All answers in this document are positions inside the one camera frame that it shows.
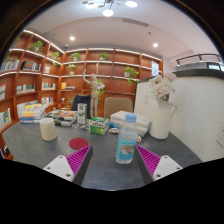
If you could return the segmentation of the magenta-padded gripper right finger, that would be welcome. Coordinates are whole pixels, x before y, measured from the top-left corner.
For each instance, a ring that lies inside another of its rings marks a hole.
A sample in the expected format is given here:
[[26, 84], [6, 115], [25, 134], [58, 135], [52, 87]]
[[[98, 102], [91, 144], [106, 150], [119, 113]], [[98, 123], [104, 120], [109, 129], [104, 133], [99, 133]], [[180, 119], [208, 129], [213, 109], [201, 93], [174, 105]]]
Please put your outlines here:
[[168, 155], [159, 156], [141, 146], [135, 146], [135, 157], [145, 184], [177, 172], [182, 167]]

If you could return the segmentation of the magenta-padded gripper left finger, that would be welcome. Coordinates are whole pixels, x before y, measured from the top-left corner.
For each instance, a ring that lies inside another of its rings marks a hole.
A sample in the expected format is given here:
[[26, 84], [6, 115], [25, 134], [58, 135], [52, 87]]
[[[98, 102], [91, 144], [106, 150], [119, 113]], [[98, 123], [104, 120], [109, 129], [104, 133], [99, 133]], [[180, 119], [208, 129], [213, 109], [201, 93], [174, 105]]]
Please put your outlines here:
[[44, 167], [44, 170], [76, 185], [81, 185], [92, 155], [93, 147], [88, 145], [68, 156], [57, 156]]

